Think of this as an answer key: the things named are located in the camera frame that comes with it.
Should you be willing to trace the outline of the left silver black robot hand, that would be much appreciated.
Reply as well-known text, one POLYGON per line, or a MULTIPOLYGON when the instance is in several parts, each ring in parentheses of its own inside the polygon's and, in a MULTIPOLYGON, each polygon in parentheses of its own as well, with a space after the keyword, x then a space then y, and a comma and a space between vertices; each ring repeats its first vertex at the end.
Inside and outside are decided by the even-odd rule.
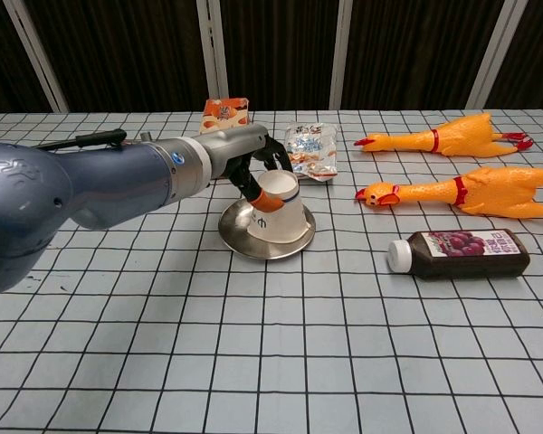
POLYGON ((213 178, 224 177, 241 192, 252 207, 261 212, 275 212, 284 201, 276 193, 266 193, 250 172, 253 158, 264 162, 268 170, 292 172, 285 147, 271 137, 266 127, 250 124, 200 136, 212 163, 213 178))

